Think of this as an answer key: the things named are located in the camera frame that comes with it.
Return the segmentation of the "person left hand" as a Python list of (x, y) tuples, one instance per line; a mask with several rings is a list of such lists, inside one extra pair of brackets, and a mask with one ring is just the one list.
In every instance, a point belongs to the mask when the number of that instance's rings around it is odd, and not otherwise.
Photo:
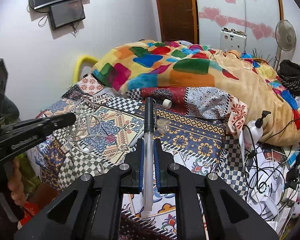
[(17, 158), (12, 161), (13, 173), (7, 183), (9, 190), (11, 191), (11, 198), (15, 204), (23, 207), (26, 198), (24, 193), (24, 185), (21, 181), (20, 163)]

